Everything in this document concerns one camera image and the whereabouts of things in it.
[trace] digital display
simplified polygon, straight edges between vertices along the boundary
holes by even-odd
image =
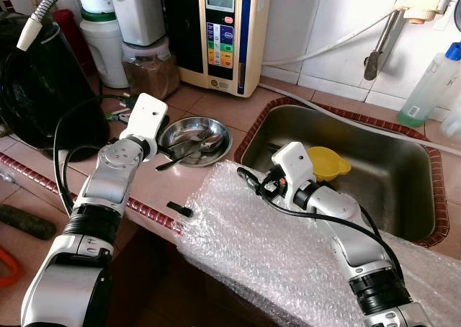
[[[233,8],[233,0],[207,0],[207,4],[211,6],[219,6],[220,8]]]

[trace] blue bottle cap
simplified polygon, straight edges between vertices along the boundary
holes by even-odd
[[[454,42],[450,45],[445,57],[452,61],[461,60],[461,42]]]

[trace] bubble wrap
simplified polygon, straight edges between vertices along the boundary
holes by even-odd
[[[182,219],[179,251],[281,326],[363,326],[315,221],[273,210],[237,168],[231,161],[217,163],[188,199],[194,217]],[[399,258],[411,297],[433,324],[461,326],[461,262],[382,235]]]

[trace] robotic arm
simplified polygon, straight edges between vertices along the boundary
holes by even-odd
[[[120,140],[103,147],[21,308],[23,327],[95,327],[107,317],[113,243],[142,161],[156,154],[165,103],[141,94]]]
[[[291,211],[292,215],[318,213],[332,217],[320,218],[317,225],[330,238],[331,250],[340,271],[364,313],[364,326],[433,327],[421,305],[412,302],[403,275],[395,267],[388,251],[363,232],[332,221],[338,218],[370,230],[362,220],[359,204],[352,197],[315,182],[312,163],[303,144],[287,144],[272,156],[272,162],[276,166],[262,184],[243,168],[238,169],[238,174],[273,207],[277,206],[272,200],[281,196],[290,209],[300,208],[303,211]],[[272,192],[265,187],[270,182],[276,186]],[[277,209],[290,212],[281,207]]]

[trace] orange object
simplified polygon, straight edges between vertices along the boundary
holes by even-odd
[[[21,266],[16,261],[16,259],[2,247],[0,247],[0,260],[3,261],[11,271],[11,275],[8,277],[0,277],[0,287],[13,285],[21,277]]]

